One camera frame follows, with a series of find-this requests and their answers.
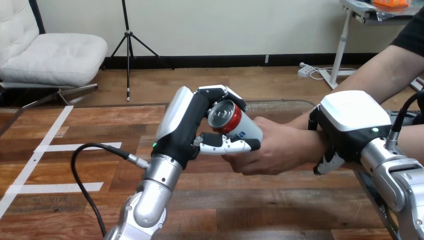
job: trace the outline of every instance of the soda can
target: soda can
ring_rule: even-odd
[[[207,122],[213,131],[227,137],[258,139],[262,142],[262,130],[233,101],[224,100],[210,110]]]

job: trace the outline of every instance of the silver can lid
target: silver can lid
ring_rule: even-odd
[[[234,103],[231,100],[220,101],[210,110],[207,122],[212,128],[222,128],[231,120],[234,111]]]

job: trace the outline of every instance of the white chair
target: white chair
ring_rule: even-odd
[[[29,0],[0,0],[0,86],[54,88],[52,99],[66,105],[65,95],[97,88],[97,74],[108,45],[101,37],[78,33],[39,34]]]

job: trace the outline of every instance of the tripod stand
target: tripod stand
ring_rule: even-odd
[[[136,59],[136,57],[133,54],[133,45],[131,44],[131,37],[134,38],[135,40],[137,40],[137,42],[141,43],[141,45],[143,45],[147,50],[149,50],[152,54],[154,54],[158,59],[162,60],[163,63],[168,68],[174,70],[174,67],[172,67],[167,62],[165,62],[164,59],[161,58],[161,56],[159,56],[150,47],[148,47],[146,44],[144,44],[144,42],[142,42],[140,39],[138,39],[133,34],[133,32],[130,31],[130,27],[128,25],[127,7],[125,5],[125,0],[122,0],[122,9],[123,9],[123,18],[125,19],[126,32],[124,33],[122,40],[120,41],[120,43],[116,47],[115,51],[113,51],[113,53],[110,57],[112,58],[113,56],[115,56],[118,49],[120,48],[120,46],[122,45],[122,43],[126,39],[126,101],[129,102],[130,101],[130,72],[131,72],[130,64],[134,59]]]

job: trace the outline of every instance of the orange object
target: orange object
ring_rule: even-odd
[[[389,7],[409,6],[412,0],[374,0],[376,4],[381,4]]]

